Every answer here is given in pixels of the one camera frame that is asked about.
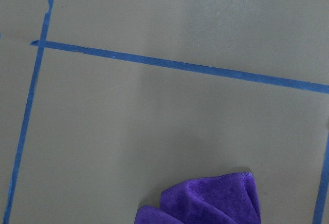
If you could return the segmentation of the purple cloth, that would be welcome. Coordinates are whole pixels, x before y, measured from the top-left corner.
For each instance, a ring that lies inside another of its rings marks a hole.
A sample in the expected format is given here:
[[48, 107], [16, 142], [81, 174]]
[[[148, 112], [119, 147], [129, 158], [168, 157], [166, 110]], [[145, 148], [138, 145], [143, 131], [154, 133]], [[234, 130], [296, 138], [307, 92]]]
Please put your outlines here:
[[135, 223], [261, 223], [252, 173], [190, 179], [162, 192], [158, 208], [142, 206]]

